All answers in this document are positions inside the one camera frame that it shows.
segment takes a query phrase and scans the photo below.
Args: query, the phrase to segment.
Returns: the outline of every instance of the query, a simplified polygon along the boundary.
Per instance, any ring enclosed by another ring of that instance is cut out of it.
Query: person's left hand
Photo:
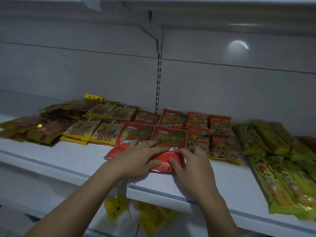
[[[123,153],[107,162],[120,174],[120,179],[145,176],[152,168],[161,165],[160,160],[149,159],[169,149],[156,146],[158,141],[154,140],[138,142],[138,139],[134,140]]]

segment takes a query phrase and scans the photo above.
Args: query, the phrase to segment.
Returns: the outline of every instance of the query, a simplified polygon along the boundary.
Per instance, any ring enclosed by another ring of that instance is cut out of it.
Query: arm
[[[241,237],[239,229],[232,219],[228,207],[219,194],[215,176],[206,153],[199,146],[179,149],[186,158],[185,169],[170,158],[169,162],[184,188],[196,199],[205,218],[209,236]]]
[[[101,167],[67,199],[30,229],[24,237],[81,237],[89,226],[110,190],[120,180],[146,175],[161,165],[159,160],[148,160],[166,151],[156,147],[156,141],[137,144],[138,140],[115,159]]]

